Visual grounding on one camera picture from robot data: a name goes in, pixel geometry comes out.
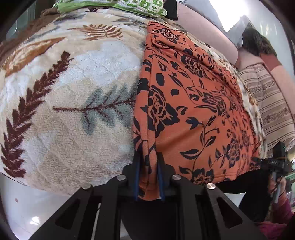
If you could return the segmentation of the person's right hand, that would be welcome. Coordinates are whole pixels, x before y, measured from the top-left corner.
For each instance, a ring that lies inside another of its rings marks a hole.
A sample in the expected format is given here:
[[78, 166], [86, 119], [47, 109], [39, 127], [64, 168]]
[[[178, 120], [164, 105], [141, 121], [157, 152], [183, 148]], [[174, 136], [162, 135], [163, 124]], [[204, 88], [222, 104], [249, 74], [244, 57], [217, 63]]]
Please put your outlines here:
[[286, 185], [287, 185], [287, 181], [284, 177], [279, 177], [277, 180], [275, 180], [272, 175], [269, 175], [269, 177], [268, 177], [268, 195], [270, 197], [272, 197], [274, 192], [277, 191], [277, 188], [280, 187], [279, 198], [278, 198], [277, 204], [283, 204], [287, 201]]

